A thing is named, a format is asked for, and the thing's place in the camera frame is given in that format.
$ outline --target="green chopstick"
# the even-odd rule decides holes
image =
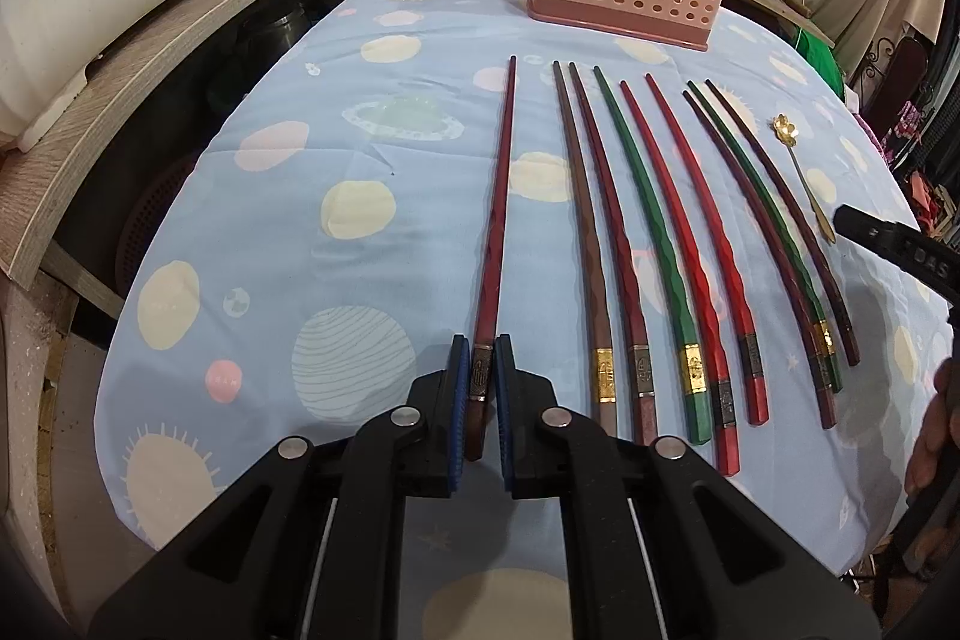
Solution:
[[[670,311],[670,321],[673,325],[673,335],[677,344],[688,438],[695,445],[703,445],[704,442],[709,442],[712,436],[710,397],[707,393],[707,379],[704,376],[703,357],[697,338],[697,327],[693,322],[693,315],[690,314],[683,276],[680,275],[677,256],[674,253],[673,244],[670,242],[670,235],[666,230],[664,213],[661,212],[659,203],[656,201],[653,185],[650,182],[650,177],[647,176],[647,170],[640,158],[640,151],[637,150],[634,138],[630,134],[627,121],[616,103],[613,91],[611,91],[603,76],[603,71],[600,71],[599,66],[595,66],[593,67],[593,73],[596,75],[600,90],[603,92],[607,108],[613,115],[613,125],[616,126],[616,133],[620,137],[623,150],[627,155],[627,162],[630,164],[630,171],[634,175],[637,192],[640,194],[640,204],[643,206],[643,213],[646,215],[650,235],[653,238],[656,262],[659,263],[661,279],[664,280],[667,309]]]
[[[820,338],[818,339],[817,350],[822,356],[827,357],[830,388],[833,390],[833,393],[839,393],[843,390],[843,384],[840,380],[840,366],[837,362],[836,350],[833,347],[833,338],[830,335],[829,324],[827,324],[827,316],[824,314],[823,305],[821,305],[820,298],[817,296],[816,290],[814,290],[813,282],[810,280],[810,273],[806,270],[803,259],[800,258],[800,251],[797,249],[797,244],[793,241],[793,237],[790,236],[789,229],[786,227],[784,216],[781,215],[781,211],[776,208],[774,200],[771,199],[770,193],[763,184],[763,180],[760,179],[760,175],[757,174],[757,170],[754,169],[754,165],[750,163],[750,159],[747,158],[743,148],[741,148],[736,138],[733,137],[733,132],[731,132],[727,124],[725,124],[723,119],[717,114],[713,105],[707,101],[707,98],[700,92],[693,80],[690,80],[686,85],[690,88],[690,91],[693,92],[693,95],[696,95],[700,106],[703,107],[704,111],[713,121],[713,124],[717,127],[717,130],[723,136],[724,140],[726,140],[728,147],[731,148],[733,155],[736,156],[736,160],[740,162],[747,177],[752,184],[754,184],[754,190],[757,191],[757,195],[760,196],[760,201],[763,202],[763,206],[766,208],[767,213],[769,213],[771,220],[773,220],[776,226],[776,232],[784,243],[787,258],[789,258],[793,268],[797,271],[797,279],[806,297],[810,317],[818,326],[818,328],[815,329],[816,335]]]

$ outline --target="chopstick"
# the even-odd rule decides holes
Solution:
[[[649,445],[656,439],[656,402],[654,399],[654,378],[650,365],[650,345],[647,341],[647,327],[640,311],[640,286],[637,285],[637,273],[634,271],[634,259],[630,250],[630,242],[623,228],[623,211],[620,200],[616,195],[616,186],[613,185],[613,174],[607,154],[604,152],[603,140],[597,129],[596,119],[590,109],[587,91],[577,73],[576,64],[571,63],[570,78],[577,94],[580,105],[580,114],[584,125],[587,126],[590,152],[593,163],[600,179],[601,194],[603,196],[604,212],[607,215],[607,230],[613,244],[613,257],[616,260],[616,280],[620,290],[620,310],[623,316],[624,336],[627,340],[629,359],[627,369],[632,396],[632,413],[634,414],[634,442]]]
[[[736,413],[733,410],[730,370],[720,338],[720,321],[717,320],[713,302],[710,301],[710,285],[700,263],[697,241],[693,237],[690,222],[683,210],[683,202],[680,201],[680,194],[673,184],[664,155],[661,154],[647,119],[626,82],[620,83],[620,90],[623,91],[627,106],[630,107],[640,135],[647,145],[650,162],[656,172],[656,179],[661,184],[670,217],[673,218],[673,228],[680,242],[680,256],[683,257],[683,265],[690,279],[690,292],[693,295],[693,306],[697,309],[700,338],[704,345],[704,372],[707,374],[710,400],[713,403],[713,427],[716,432],[717,471],[730,477],[740,471],[740,446],[736,437]]]
[[[613,125],[620,137],[621,145],[634,175],[634,183],[640,194],[640,204],[650,227],[650,236],[656,251],[656,261],[664,280],[664,294],[673,321],[673,335],[676,340],[677,355],[680,362],[680,382],[683,386],[683,406],[686,413],[686,429],[690,442],[703,445],[709,442],[712,433],[710,424],[710,401],[707,393],[707,382],[704,379],[703,355],[697,338],[697,327],[690,314],[686,287],[683,276],[677,266],[677,256],[674,253],[670,235],[667,233],[664,213],[656,201],[653,185],[647,176],[640,153],[634,138],[630,135],[627,121],[624,119],[620,107],[617,106],[613,91],[607,84],[600,67],[594,67],[597,83],[603,92],[608,110],[613,115]]]
[[[832,309],[833,316],[837,319],[837,330],[840,332],[840,339],[843,341],[844,351],[847,354],[847,363],[851,366],[858,365],[860,362],[860,349],[856,344],[856,336],[853,335],[853,324],[851,323],[850,313],[847,311],[847,305],[844,304],[840,287],[837,286],[833,273],[830,271],[827,257],[824,256],[824,251],[820,249],[820,244],[813,234],[813,229],[810,228],[806,219],[803,217],[803,210],[800,210],[800,204],[797,203],[797,199],[791,193],[789,186],[787,186],[784,177],[779,173],[774,162],[770,160],[770,156],[763,148],[763,145],[760,144],[754,132],[750,130],[750,127],[743,121],[736,109],[733,109],[727,97],[717,90],[716,85],[714,85],[711,80],[707,80],[707,87],[717,97],[717,100],[720,101],[723,108],[727,110],[727,114],[733,118],[736,127],[739,128],[740,133],[746,137],[747,142],[750,143],[750,147],[754,150],[755,154],[757,154],[757,158],[760,158],[760,162],[763,164],[765,170],[767,170],[767,175],[770,175],[770,179],[773,180],[776,190],[782,199],[784,199],[787,210],[790,211],[794,223],[796,223],[797,228],[800,229],[800,237],[803,237],[803,244],[805,244],[806,248],[810,251],[810,256],[813,258],[813,266],[816,266],[817,274],[819,274],[820,280],[824,284],[830,309]]]
[[[757,174],[757,170],[754,169],[754,165],[750,163],[750,159],[747,158],[747,154],[743,151],[743,148],[741,148],[736,138],[733,137],[733,133],[728,129],[727,124],[720,118],[717,111],[713,109],[713,105],[704,98],[704,95],[692,80],[686,84],[688,84],[693,95],[696,95],[697,100],[699,100],[701,104],[701,108],[707,113],[709,119],[713,121],[713,125],[717,131],[720,132],[728,148],[730,148],[733,155],[736,156],[736,160],[750,179],[754,190],[757,192],[757,196],[760,196],[760,201],[769,213],[771,220],[773,220],[776,231],[781,235],[781,239],[784,242],[784,250],[786,250],[790,263],[793,263],[793,268],[797,271],[797,280],[808,302],[810,320],[817,326],[817,353],[827,358],[830,387],[834,393],[839,393],[840,390],[843,389],[843,386],[840,381],[840,367],[837,365],[833,338],[830,335],[829,325],[827,325],[827,316],[824,315],[824,308],[820,304],[820,298],[817,296],[816,290],[813,289],[810,273],[806,270],[803,259],[800,258],[800,250],[797,249],[793,237],[790,236],[790,232],[787,230],[784,216],[781,215],[781,211],[776,208],[774,200],[771,199],[769,191],[767,191],[767,187],[763,184],[763,180],[760,179],[760,175]]]
[[[592,356],[592,417],[611,437],[616,437],[616,381],[613,376],[613,335],[607,310],[607,284],[600,262],[600,241],[597,239],[593,204],[590,200],[587,167],[577,139],[573,107],[563,81],[560,62],[553,62],[554,83],[560,101],[563,136],[570,162],[573,184],[573,205],[580,234],[580,258],[584,268],[584,299],[587,305],[587,344]]]
[[[477,305],[477,321],[473,331],[473,356],[470,369],[467,413],[464,418],[464,456],[477,461],[483,456],[487,432],[488,386],[490,385],[493,340],[496,337],[496,314],[500,306],[500,273],[503,266],[503,235],[507,221],[507,184],[510,177],[510,140],[514,130],[514,95],[517,90],[517,57],[510,57],[507,67],[507,92],[500,119],[500,140],[493,172],[493,197],[487,223],[487,253],[484,256]]]
[[[787,298],[790,300],[790,307],[793,310],[797,327],[800,329],[800,339],[803,340],[803,349],[806,353],[806,360],[810,367],[810,376],[813,379],[813,389],[817,399],[817,408],[820,412],[820,425],[824,429],[830,429],[836,425],[836,410],[833,403],[833,394],[829,387],[829,370],[827,370],[827,357],[818,350],[817,326],[810,319],[808,307],[806,306],[805,295],[800,291],[798,275],[796,268],[790,263],[786,255],[784,241],[781,235],[776,231],[773,218],[763,207],[760,196],[752,186],[750,178],[747,177],[745,170],[738,163],[736,156],[733,155],[731,148],[721,138],[720,133],[710,122],[703,109],[697,103],[695,98],[688,91],[683,91],[683,97],[686,99],[694,114],[699,119],[700,124],[707,131],[707,135],[713,141],[713,144],[720,151],[727,167],[731,170],[733,178],[740,186],[743,196],[747,199],[757,223],[760,225],[760,231],[770,247],[771,255],[776,263],[776,270],[779,271]]]
[[[670,104],[667,103],[664,93],[661,92],[652,74],[647,74],[647,85],[650,86],[650,90],[656,98],[656,103],[661,108],[661,112],[664,113],[666,124],[677,143],[677,149],[680,150],[680,158],[683,158],[686,170],[693,180],[693,188],[697,191],[700,208],[704,217],[707,218],[710,237],[713,239],[713,247],[720,262],[724,287],[727,289],[727,298],[730,301],[733,328],[736,330],[737,341],[740,346],[740,362],[743,366],[743,381],[747,395],[747,420],[754,426],[760,426],[770,420],[770,410],[767,407],[767,386],[763,380],[760,345],[757,344],[757,327],[754,325],[754,316],[750,311],[750,305],[747,303],[747,296],[743,290],[743,279],[736,268],[733,247],[730,247],[730,241],[727,239],[727,233],[723,228],[723,220],[720,220],[720,213],[717,210],[716,202],[713,200],[713,194],[710,193],[707,179],[704,178],[704,172],[700,169],[700,164],[697,163],[697,158],[693,154],[693,149],[690,148],[690,143],[683,135],[683,129],[680,128],[677,116],[673,114]],[[627,95],[627,102],[631,106],[634,105],[635,100],[630,94],[630,88],[627,87],[627,84],[621,83],[620,87],[623,89],[624,95]]]

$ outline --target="green cloth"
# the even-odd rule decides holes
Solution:
[[[820,41],[815,36],[808,34],[803,28],[800,29],[800,36],[797,38],[797,52],[803,55],[803,60],[813,66],[824,82],[830,86],[830,90],[835,92],[841,101],[844,100],[843,91],[843,73],[837,62],[833,58],[833,53],[827,47],[825,42]]]

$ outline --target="spoon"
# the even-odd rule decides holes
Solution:
[[[824,235],[824,239],[827,239],[827,242],[836,244],[837,234],[834,234],[833,226],[830,225],[830,221],[827,219],[827,215],[817,201],[817,197],[813,196],[813,191],[811,191],[810,186],[806,184],[806,178],[803,176],[803,172],[800,171],[800,164],[797,162],[797,155],[793,151],[794,146],[797,144],[797,126],[792,124],[786,115],[777,115],[776,119],[774,119],[770,125],[776,133],[776,138],[783,142],[790,151],[790,158],[793,160],[793,166],[797,170],[800,182],[803,183],[806,197],[810,200],[810,206],[813,208],[814,215],[817,215],[817,225],[820,228],[820,233]]]

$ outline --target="human hand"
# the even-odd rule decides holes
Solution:
[[[913,446],[913,455],[906,465],[904,489],[907,496],[912,496],[933,482],[937,473],[937,461],[948,437],[952,437],[953,442],[960,447],[960,410],[954,410],[953,415],[947,415],[949,381],[950,360],[947,359],[933,376],[937,395],[930,400],[923,415],[923,424],[920,425],[920,434]]]

